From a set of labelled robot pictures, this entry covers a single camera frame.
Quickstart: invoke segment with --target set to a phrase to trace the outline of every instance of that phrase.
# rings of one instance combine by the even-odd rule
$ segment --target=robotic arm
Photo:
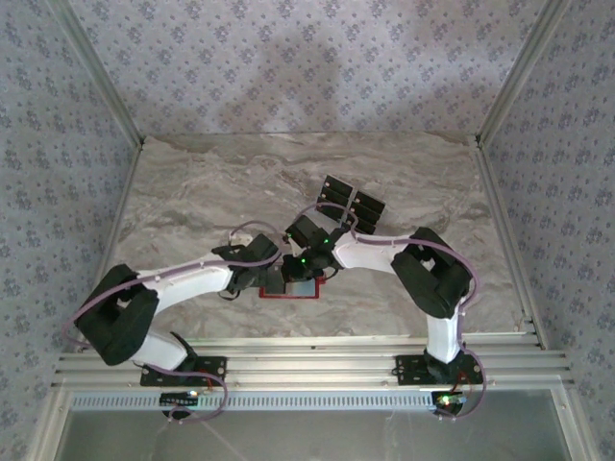
[[[277,246],[259,234],[248,246],[224,246],[180,266],[154,271],[133,271],[125,264],[113,267],[101,280],[86,304],[110,293],[119,285],[128,289],[104,297],[83,309],[75,320],[90,345],[108,365],[126,360],[151,364],[165,370],[193,371],[191,349],[175,333],[151,328],[154,317],[173,304],[209,292],[236,294],[249,287],[315,279],[324,269],[366,268],[395,274],[428,319],[425,359],[437,382],[456,376],[463,359],[457,341],[459,305],[472,279],[454,257],[437,248],[448,246],[435,232],[420,228],[412,238],[432,242],[433,247],[399,245],[407,237],[357,238],[343,226],[331,233],[302,215],[286,230],[286,240],[301,249],[284,255],[282,268],[272,271],[279,258]]]

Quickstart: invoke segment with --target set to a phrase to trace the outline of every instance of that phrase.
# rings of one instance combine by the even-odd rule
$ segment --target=floral wallpaper
[[[615,4],[573,2],[488,152],[554,348],[615,459]]]
[[[0,460],[25,456],[134,147],[47,4],[0,2]]]
[[[70,0],[142,133],[475,133],[544,0]]]

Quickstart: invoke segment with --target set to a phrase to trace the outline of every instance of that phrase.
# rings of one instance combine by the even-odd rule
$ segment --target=black mounting bracket
[[[227,357],[196,357],[191,371],[209,373],[224,380],[227,374]],[[213,379],[200,376],[172,376],[159,373],[147,365],[141,371],[143,387],[216,387],[220,384]]]
[[[435,362],[426,353],[397,355],[391,373],[400,386],[482,384],[479,364],[470,354],[459,352],[449,364]]]

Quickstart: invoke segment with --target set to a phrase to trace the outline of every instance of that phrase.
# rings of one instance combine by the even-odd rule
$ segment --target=marble board
[[[468,308],[466,331],[523,328],[465,136],[203,134],[165,141],[145,140],[114,264],[139,270],[182,263],[225,244],[230,229],[252,219],[283,231],[315,202],[330,174],[386,202],[376,234],[410,234],[427,226],[474,262],[483,289]],[[394,276],[359,269],[340,271],[319,300],[260,299],[256,289],[233,302],[207,294],[166,309],[155,325],[188,338],[427,334],[424,314]]]

